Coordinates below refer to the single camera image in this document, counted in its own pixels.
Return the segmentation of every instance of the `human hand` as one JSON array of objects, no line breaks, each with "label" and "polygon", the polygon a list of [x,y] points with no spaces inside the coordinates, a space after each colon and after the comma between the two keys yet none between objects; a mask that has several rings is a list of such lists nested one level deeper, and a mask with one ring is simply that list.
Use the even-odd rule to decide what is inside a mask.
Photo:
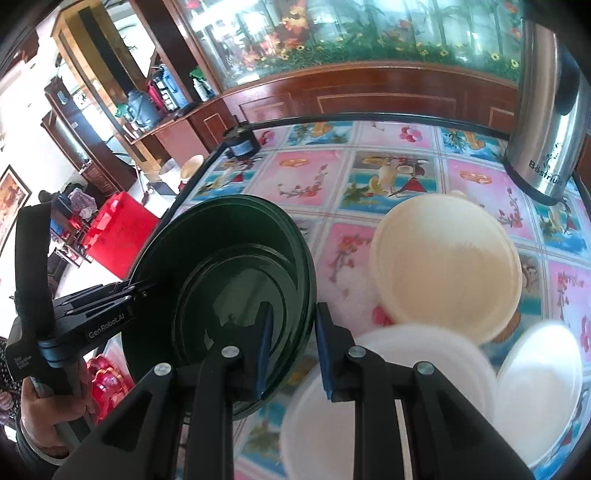
[{"label": "human hand", "polygon": [[65,456],[68,454],[66,445],[57,434],[55,425],[79,419],[86,411],[90,414],[95,412],[95,406],[90,395],[90,376],[84,360],[81,360],[79,364],[79,377],[82,398],[73,395],[54,395],[39,398],[30,377],[27,377],[22,382],[22,426],[33,443],[50,456]]}]

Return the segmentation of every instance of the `fish tank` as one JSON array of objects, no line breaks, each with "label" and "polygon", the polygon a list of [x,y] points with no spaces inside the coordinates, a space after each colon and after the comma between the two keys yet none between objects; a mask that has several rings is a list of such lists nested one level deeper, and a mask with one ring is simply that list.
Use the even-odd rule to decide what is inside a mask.
[{"label": "fish tank", "polygon": [[468,67],[517,81],[518,0],[175,0],[226,89],[359,60]]}]

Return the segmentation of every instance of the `wooden furniture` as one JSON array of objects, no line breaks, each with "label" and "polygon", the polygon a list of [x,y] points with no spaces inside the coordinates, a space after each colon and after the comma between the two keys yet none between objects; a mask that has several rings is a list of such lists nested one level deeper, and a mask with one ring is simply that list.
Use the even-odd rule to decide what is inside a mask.
[{"label": "wooden furniture", "polygon": [[131,188],[135,176],[101,140],[61,79],[54,77],[45,93],[52,110],[43,118],[41,126],[73,167],[105,196]]},{"label": "wooden furniture", "polygon": [[103,110],[115,137],[137,165],[155,172],[170,159],[156,137],[131,144],[117,119],[117,106],[127,103],[127,93],[145,90],[140,71],[115,24],[100,0],[80,0],[61,10],[51,32],[58,49],[87,97]]},{"label": "wooden furniture", "polygon": [[513,126],[517,85],[475,70],[411,61],[364,61],[266,77],[228,90],[151,133],[187,121],[212,150],[236,117],[262,122],[342,112],[416,113],[487,125]]},{"label": "wooden furniture", "polygon": [[197,66],[197,61],[164,4],[154,0],[129,0],[129,3],[185,98],[189,102],[200,102],[189,76]]}]

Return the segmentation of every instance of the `picture frame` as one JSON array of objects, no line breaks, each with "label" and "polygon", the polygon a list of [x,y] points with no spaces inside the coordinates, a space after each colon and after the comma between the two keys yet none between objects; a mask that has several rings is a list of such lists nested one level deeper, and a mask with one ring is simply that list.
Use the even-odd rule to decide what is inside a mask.
[{"label": "picture frame", "polygon": [[9,165],[0,177],[0,255],[17,221],[18,211],[31,196],[31,190]]}]

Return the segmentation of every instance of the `white wall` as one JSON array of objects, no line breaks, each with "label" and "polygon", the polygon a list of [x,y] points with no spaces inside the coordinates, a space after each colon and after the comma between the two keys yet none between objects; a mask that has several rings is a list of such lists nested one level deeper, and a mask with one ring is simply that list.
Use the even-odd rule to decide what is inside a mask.
[{"label": "white wall", "polygon": [[[38,203],[40,190],[58,191],[74,172],[72,165],[41,127],[50,111],[43,89],[55,75],[57,47],[50,38],[55,14],[37,27],[39,51],[5,89],[0,85],[0,124],[6,141],[0,153],[0,174],[10,165],[32,195],[27,205]],[[0,335],[8,336],[15,317],[14,229],[0,255]]]}]

